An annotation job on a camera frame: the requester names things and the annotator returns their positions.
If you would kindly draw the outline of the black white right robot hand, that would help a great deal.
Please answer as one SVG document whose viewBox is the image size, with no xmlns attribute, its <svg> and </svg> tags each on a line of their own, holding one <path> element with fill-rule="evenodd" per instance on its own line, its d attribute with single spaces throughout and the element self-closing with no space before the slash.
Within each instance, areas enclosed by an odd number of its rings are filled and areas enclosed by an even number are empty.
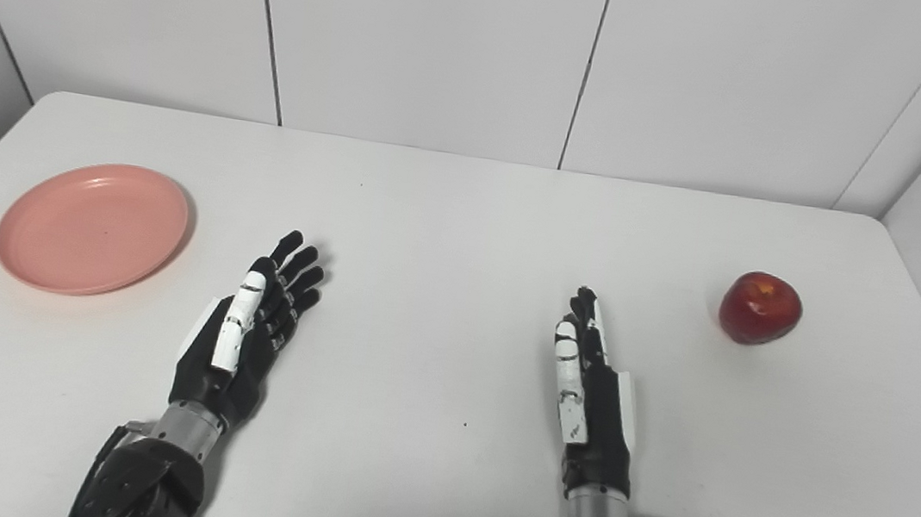
<svg viewBox="0 0 921 517">
<path fill-rule="evenodd" d="M 581 285 L 556 325 L 557 414 L 565 496 L 588 487 L 631 496 L 620 375 L 608 361 L 599 298 Z"/>
</svg>

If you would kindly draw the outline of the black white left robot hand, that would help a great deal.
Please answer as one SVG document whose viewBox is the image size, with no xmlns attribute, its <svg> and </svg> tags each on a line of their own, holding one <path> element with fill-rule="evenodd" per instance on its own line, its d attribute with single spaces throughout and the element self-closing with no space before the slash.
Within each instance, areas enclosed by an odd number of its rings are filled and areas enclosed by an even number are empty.
<svg viewBox="0 0 921 517">
<path fill-rule="evenodd" d="M 290 231 L 256 258 L 233 295 L 210 305 L 176 363 L 170 404 L 197 403 L 226 430 L 253 415 L 278 355 L 320 302 L 325 271 L 306 242 Z"/>
</svg>

